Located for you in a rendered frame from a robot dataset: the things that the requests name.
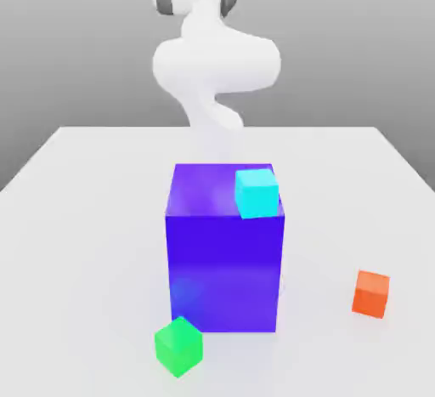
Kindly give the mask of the small cyan cube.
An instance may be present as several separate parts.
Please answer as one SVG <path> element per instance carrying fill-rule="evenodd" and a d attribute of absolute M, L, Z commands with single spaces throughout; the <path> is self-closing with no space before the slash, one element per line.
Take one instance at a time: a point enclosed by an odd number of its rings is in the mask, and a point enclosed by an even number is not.
<path fill-rule="evenodd" d="M 238 170 L 234 199 L 243 219 L 268 218 L 278 214 L 279 185 L 269 168 Z"/>

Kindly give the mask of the small green cube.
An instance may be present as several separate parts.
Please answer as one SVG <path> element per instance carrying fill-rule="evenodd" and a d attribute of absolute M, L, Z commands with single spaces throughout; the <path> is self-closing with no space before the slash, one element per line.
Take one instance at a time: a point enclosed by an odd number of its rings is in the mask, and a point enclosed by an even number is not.
<path fill-rule="evenodd" d="M 181 377 L 203 359 L 203 335 L 179 316 L 154 335 L 155 356 L 175 377 Z"/>

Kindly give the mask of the small orange cube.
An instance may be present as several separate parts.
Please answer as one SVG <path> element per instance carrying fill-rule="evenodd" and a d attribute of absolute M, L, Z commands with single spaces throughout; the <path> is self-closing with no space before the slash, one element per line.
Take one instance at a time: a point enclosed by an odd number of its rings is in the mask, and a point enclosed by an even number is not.
<path fill-rule="evenodd" d="M 360 270 L 353 296 L 352 311 L 382 319 L 387 307 L 390 277 Z"/>

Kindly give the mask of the large blue box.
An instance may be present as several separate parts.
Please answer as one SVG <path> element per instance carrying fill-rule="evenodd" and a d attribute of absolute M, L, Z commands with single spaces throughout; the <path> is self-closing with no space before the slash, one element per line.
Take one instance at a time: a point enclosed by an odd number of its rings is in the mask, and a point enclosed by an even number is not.
<path fill-rule="evenodd" d="M 243 219 L 238 170 L 269 164 L 176 164 L 165 214 L 173 318 L 202 332 L 274 332 L 285 212 Z"/>

